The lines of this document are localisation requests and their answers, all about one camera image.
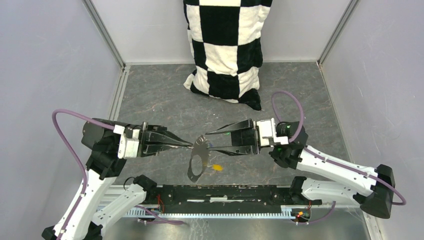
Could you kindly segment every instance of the black mount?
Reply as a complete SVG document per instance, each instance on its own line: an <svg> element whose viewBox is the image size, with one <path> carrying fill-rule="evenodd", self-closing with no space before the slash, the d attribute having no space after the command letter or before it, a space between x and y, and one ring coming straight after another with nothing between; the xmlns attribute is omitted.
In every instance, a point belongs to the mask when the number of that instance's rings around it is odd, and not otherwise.
<svg viewBox="0 0 424 240"><path fill-rule="evenodd" d="M391 167L380 164L375 169L375 172L378 174L379 179L393 188L395 187L395 177ZM392 211L393 191L378 181L375 186L371 186L371 190L373 193L369 196L357 193L353 195L353 199L360 204L360 209L367 214L381 219L389 219Z"/></svg>
<svg viewBox="0 0 424 240"><path fill-rule="evenodd" d="M135 177L132 183L141 186L146 191L146 198L150 198L152 191L158 186L155 181L145 175Z"/></svg>
<svg viewBox="0 0 424 240"><path fill-rule="evenodd" d="M53 229L55 226L49 226L42 231L41 237L45 240L56 240L58 237L55 235L56 231ZM92 221L88 226L87 235L83 240L102 240L102 225L97 226Z"/></svg>
<svg viewBox="0 0 424 240"><path fill-rule="evenodd" d="M288 190L291 199L294 203L307 203L309 200L302 195L302 186L307 178L305 176L295 176L291 182L290 189ZM312 205L322 205L322 200L311 201Z"/></svg>
<svg viewBox="0 0 424 240"><path fill-rule="evenodd" d="M95 120L109 124L128 126L126 123L109 121L94 118ZM100 175L100 179L113 178L119 176L124 168L126 159L118 158L118 148L120 144L120 135L114 133L113 130L97 126L90 122L86 122L82 128L81 143L91 149L91 155L88 158L87 170L93 170Z"/></svg>
<svg viewBox="0 0 424 240"><path fill-rule="evenodd" d="M217 151L228 156L259 154L257 129L252 119L225 125L205 135L231 134L231 146L209 147L210 151Z"/></svg>
<svg viewBox="0 0 424 240"><path fill-rule="evenodd" d="M295 134L299 122L286 122L282 121L276 126L277 137L288 137L289 139ZM308 134L302 126L299 135L293 142L287 145L277 145L272 151L269 152L274 162L282 168L296 169L298 163L302 161L300 155L306 146Z"/></svg>

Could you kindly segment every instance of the small yellow piece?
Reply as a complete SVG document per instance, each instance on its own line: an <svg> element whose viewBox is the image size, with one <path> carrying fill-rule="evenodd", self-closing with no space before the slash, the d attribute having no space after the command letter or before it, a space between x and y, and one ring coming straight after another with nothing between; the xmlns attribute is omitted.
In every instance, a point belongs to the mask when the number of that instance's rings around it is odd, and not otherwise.
<svg viewBox="0 0 424 240"><path fill-rule="evenodd" d="M212 168L213 168L215 171L222 171L222 170L224 169L221 165L218 165L218 164L214 164L214 165L212 165Z"/></svg>

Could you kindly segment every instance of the white bracket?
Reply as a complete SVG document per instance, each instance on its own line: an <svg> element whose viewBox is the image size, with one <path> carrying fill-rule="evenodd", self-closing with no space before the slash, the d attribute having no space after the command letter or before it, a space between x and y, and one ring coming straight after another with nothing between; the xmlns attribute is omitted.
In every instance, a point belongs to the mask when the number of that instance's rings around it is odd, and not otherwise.
<svg viewBox="0 0 424 240"><path fill-rule="evenodd" d="M259 132L259 143L261 147L274 145L287 145L289 138L286 136L277 136L276 122L274 118L256 121L256 126Z"/></svg>
<svg viewBox="0 0 424 240"><path fill-rule="evenodd" d="M366 172L370 175L378 177L378 174L375 172L375 169L373 167L362 166L342 160L337 157L333 157L331 155L320 152L319 150L316 150L311 146L308 146L307 148L313 151L314 153L324 158L327 158L328 160L332 160L344 166L349 166L351 168L358 169L362 172ZM322 161L318 157L315 157L313 154L305 150L303 150L300 154L300 158L302 159L302 161L297 163L297 170L307 171L310 173L321 175L343 186L350 187L352 191L358 192L363 196L369 196L373 192L371 190L371 186L376 185L376 181L369 177L348 170L341 166L334 165L328 161Z"/></svg>
<svg viewBox="0 0 424 240"><path fill-rule="evenodd" d="M140 145L140 129L133 129L131 138L125 135L125 127L115 125L113 129L115 134L120 135L118 158L120 159L133 159L137 157Z"/></svg>
<svg viewBox="0 0 424 240"><path fill-rule="evenodd" d="M354 199L357 192L335 181L319 181L307 178L302 185L302 195L308 200L322 200L323 203L336 201L338 205L359 207Z"/></svg>
<svg viewBox="0 0 424 240"><path fill-rule="evenodd" d="M138 184L131 184L129 188L106 207L92 216L92 222L97 226L102 225L101 235L105 236L109 228L122 218L135 205L146 199L146 192Z"/></svg>

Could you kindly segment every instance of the cable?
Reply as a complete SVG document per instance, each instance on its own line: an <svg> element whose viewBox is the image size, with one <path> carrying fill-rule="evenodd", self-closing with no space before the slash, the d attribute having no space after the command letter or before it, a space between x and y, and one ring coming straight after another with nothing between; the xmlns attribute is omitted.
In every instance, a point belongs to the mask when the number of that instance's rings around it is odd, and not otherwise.
<svg viewBox="0 0 424 240"><path fill-rule="evenodd" d="M157 195L157 208L159 209L159 212L162 213L162 208L161 208L161 195L158 194Z"/></svg>
<svg viewBox="0 0 424 240"><path fill-rule="evenodd" d="M125 184L128 182L128 180L130 180L130 179L135 179L135 177L133 177L133 176L130 176L129 178L127 178L127 179L125 179L125 181L123 182L123 189L126 191L126 189L125 189Z"/></svg>
<svg viewBox="0 0 424 240"><path fill-rule="evenodd" d="M333 201L333 202L332 202L332 205L331 205L331 209L330 209L330 211L329 211L329 212L327 212L327 214L326 214L326 215L324 215L323 217L318 218L317 220L308 221L308 222L296 222L296 225L310 225L310 224L316 224L316 223L319 223L319 222L321 222L321 221L323 221L323 220L327 219L330 215L332 215L332 214L334 213L334 210L335 210L335 209L336 209L336 201Z"/></svg>
<svg viewBox="0 0 424 240"><path fill-rule="evenodd" d="M160 195L160 194L158 194L158 195L157 195L157 205L159 205L159 203L161 204L160 212L161 212L161 213L165 213L165 204L164 204L164 202L162 201L162 199L161 199L161 195Z"/></svg>
<svg viewBox="0 0 424 240"><path fill-rule="evenodd" d="M312 218L312 211L309 209L308 212L309 212L309 217L304 217L302 215L300 215L299 217L301 217L302 219L307 220L307 221L311 220L311 218Z"/></svg>
<svg viewBox="0 0 424 240"><path fill-rule="evenodd" d="M109 125L109 124L105 124L105 123L103 123L103 122L96 121L96 120L91 119L91 118L89 118L89 117L87 117L87 116L84 116L84 115L81 115L81 114L76 113L76 112L74 112L74 111L70 111L70 110L66 110L66 109L56 109L56 110L55 110L55 111L51 114L51 119L53 120L53 125L54 125L54 127L56 128L57 133L59 134L60 138L61 138L61 139L63 140L63 142L65 143L66 147L69 149L70 153L72 154L73 158L75 159L75 161L76 161L76 163L78 164L79 169L81 170L81 173L82 173L82 189L81 189L81 192L80 192L79 197L76 199L75 204L73 205L73 207L72 207L72 209L70 210L70 212L69 212L68 216L66 217L66 219L65 219L65 221L64 221L64 223L63 223L62 228L60 229L60 233L59 233L59 235L57 236L57 240L60 240L60 239L62 238L63 233L64 233L64 232L65 232L65 230L66 230L66 227L68 226L69 221L70 221L70 220L71 220L71 218L72 218L72 215L74 214L75 210L77 209L78 205L80 204L81 199L83 199L83 197L82 197L82 196L86 193L86 188L87 188L87 182L88 182L88 180L87 180L87 173L86 173L86 169L84 168L83 163L81 162L80 158L77 156L77 154L75 153L75 151L74 151L74 149L72 148L71 144L68 142L68 140L66 139L66 137L65 137L64 133L62 132L61 128L59 127L58 120L56 119L56 115L57 115L58 113L72 115L72 116L74 116L74 117L80 118L80 119L82 119L82 120L85 120L85 121L87 121L87 122L90 122L90 123L92 123L92 124L95 124L95 125L97 125L97 126L100 126L100 127L102 127L102 128L105 128L105 129L113 130L113 129L114 129L114 126Z"/></svg>
<svg viewBox="0 0 424 240"><path fill-rule="evenodd" d="M153 217L155 217L155 219L160 219L161 220L161 221L144 221L144 224L172 224L172 225L183 225L184 224L183 221L163 219L162 217L156 215L155 213L153 213L152 211L150 211L149 209L147 209L147 208L145 208L143 206L138 206L137 205L137 206L135 206L135 208L142 209L142 210L146 211L148 214L150 214Z"/></svg>
<svg viewBox="0 0 424 240"><path fill-rule="evenodd" d="M312 154L314 157L317 157L317 158L319 158L319 159L321 159L321 160L325 160L325 157L323 157L323 156L321 156L321 155L319 155L319 154L315 153L314 151L312 151L312 150L308 149L308 147L305 147L305 148L304 148L304 150L305 150L306 152L308 152L308 153ZM339 163L339 162L333 161L333 160L331 160L331 159L327 159L326 161L327 161L328 163L330 163L330 164L333 164L333 165L336 165L336 166L338 166L338 167L341 167L341 168L344 168L344 169L350 170L350 171L352 171L352 172L358 173L358 174L363 175L363 176L365 176L365 177L367 177L367 175L368 175L368 174L367 174L366 172L364 172L364 171L361 171L361 170L356 169L356 168L351 167L351 166L345 166L345 165L343 165L343 164L341 164L341 163ZM393 205L398 205L398 206L403 206L403 205L406 205L406 204L407 204L407 200L404 198L404 196L402 196L402 194L401 194L398 190L396 190L394 187L392 187L390 184L388 184L388 183L387 183L387 182L385 182L384 180L382 180L382 179L380 179L380 178L378 178L378 177L376 177L376 176L373 176L373 175L369 175L368 177L369 177L369 178L371 178L371 179L373 179L373 180L375 180L375 181L377 181L377 182L379 182L379 183L381 183L381 184L383 184L384 186L386 186L388 189L390 189L390 191L392 191L394 194L396 194L396 195L400 198L400 200L402 200L402 202L392 202L391 204L393 204Z"/></svg>
<svg viewBox="0 0 424 240"><path fill-rule="evenodd" d="M299 125L297 126L296 131L294 132L294 135L288 140L289 143L293 142L294 140L296 140L296 138L299 136L299 134L301 133L302 130L302 126L304 125L304 119L305 119L305 114L304 114L304 110L302 108L301 103L299 102L299 100L293 96L293 94L291 94L288 91L284 91L284 90L280 90L280 91L276 91L272 94L271 96L271 101L272 101L272 109L274 110L274 114L276 116L276 118L278 119L279 122L282 122L282 118L277 114L277 107L276 107L276 103L274 102L274 98L276 95L278 94L285 94L287 96L289 96L291 99L293 99L293 101L296 103L297 108L299 108L299 112L300 112L300 120L299 120Z"/></svg>
<svg viewBox="0 0 424 240"><path fill-rule="evenodd" d="M272 94L272 96L271 96L271 103L272 103L272 109L274 110L274 114L275 114L275 116L276 116L276 118L278 119L278 121L280 121L280 122L282 122L282 119L281 119L281 117L277 114L277 107L276 107L276 103L275 103L275 101L274 101L274 98L275 98L275 96L277 95L277 94L285 94L285 95L288 95L290 98L292 98L293 100L294 100L294 102L296 103L296 105L297 105L297 108L299 109L299 111L300 111L300 120L299 120L299 126L297 127L297 129L296 129L296 132L294 133L294 135L293 135L293 137L291 137L288 141L289 141L289 143L291 143L292 141L294 141L297 137L298 137L298 135L299 135L299 133L300 133L300 131L301 131L301 129L302 129L302 126L303 126L303 123L304 123L304 119L305 119L305 113L304 113L304 110L303 110L303 108L302 108L302 105L301 105L301 103L299 102L299 100L293 95L293 94L291 94L290 92L288 92L288 91L284 91L284 90L280 90L280 91L276 91L276 92L274 92L273 94ZM314 155L315 157L317 157L317 158L319 158L319 159L321 159L321 160L325 160L325 158L324 157L322 157L322 156L320 156L319 154L316 154L315 152L313 152L313 151L311 151L311 150L309 150L307 147L305 147L304 148L308 153L310 153L310 154L312 154L312 155ZM350 166L345 166L345 165L343 165L343 164L341 164L341 163L338 163L338 162L336 162L336 161L333 161L333 160L331 160L331 159L327 159L326 160L328 163L331 163L331 164L334 164L334 165L336 165L336 166L339 166L339 167L341 167L341 168L344 168L344 169L347 169L347 170L351 170L351 171L353 171L353 172L355 172L355 173L358 173L358 174L361 174L361 175L363 175L363 176L367 176L368 174L366 173L366 172L364 172L364 171L361 171L361 170L358 170L358 169L356 169L356 168L353 168L353 167L350 167ZM388 184L387 182L385 182L385 181L383 181L382 179L380 179L380 178L378 178L378 177L375 177L375 176L373 176L373 175L370 175L369 176L371 179L373 179L373 180L375 180L375 181L377 181L377 182L379 182L379 183L381 183L381 184L383 184L384 186L386 186L388 189L390 189L391 191L393 191L393 193L395 193L401 200L402 200L402 202L392 202L392 204L393 205L398 205L398 206L403 206L403 205L406 205L407 204L407 200L404 198L404 196L402 196L402 194L398 191L398 190L396 190L394 187L392 187L390 184ZM325 218L327 218L331 213L332 213L332 211L334 210L334 207L336 206L336 202L334 201L333 202L333 206L332 206L332 208L331 208L331 210L330 210L330 212L329 213L327 213L327 215L325 215L324 217L322 217L322 218L320 218L320 219L317 219L317 220L314 220L314 221L311 221L311 222L309 222L309 224L311 224L311 223L316 223L316 222L319 222L319 221L321 221L321 220L323 220L323 219L325 219Z"/></svg>

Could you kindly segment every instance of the pink cable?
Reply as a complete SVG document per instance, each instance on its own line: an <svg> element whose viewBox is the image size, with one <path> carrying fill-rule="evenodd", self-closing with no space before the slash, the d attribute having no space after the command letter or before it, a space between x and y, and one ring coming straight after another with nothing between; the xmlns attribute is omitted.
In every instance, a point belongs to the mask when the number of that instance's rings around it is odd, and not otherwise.
<svg viewBox="0 0 424 240"><path fill-rule="evenodd" d="M143 209L144 211L146 211L148 214L152 215L153 217L155 217L155 219L160 219L161 221L146 221L146 224L172 224L172 225L182 225L184 224L183 221L178 221L178 220L166 220L163 219L162 217L156 215L154 212L150 211L149 209L143 207L143 206L135 206L135 208L138 209Z"/></svg>
<svg viewBox="0 0 424 240"><path fill-rule="evenodd" d="M65 143L66 147L69 149L70 153L72 154L73 158L75 159L76 163L78 164L79 169L81 170L82 173L82 189L80 192L80 196L76 199L75 204L72 206L72 209L70 210L68 216L66 217L62 228L60 229L60 233L57 236L57 240L60 240L62 238L62 231L66 230L66 227L68 226L69 221L72 218L72 215L74 214L74 212L77 210L78 205L80 204L81 200L83 199L83 197L81 195L86 193L86 188L87 188L87 173L86 173L86 168L83 166L83 163L81 162L80 158L77 156L77 154L75 153L75 150L72 148L71 144L69 143L69 141L66 139L64 133L62 132L61 128L59 127L58 124L58 120L56 119L56 115L58 113L63 113L63 114L68 114L68 115L72 115L74 117L80 118L82 120L85 120L87 122L90 122L92 124L98 125L102 128L105 129L110 129L113 130L115 127L109 124L105 124L103 122L99 122L96 121L94 119L91 119L87 116L81 115L77 112L74 111L70 111L70 110L66 110L66 109L56 109L52 114L51 114L51 119L53 120L53 125L57 130L57 133L59 134L60 138L63 140L63 142Z"/></svg>

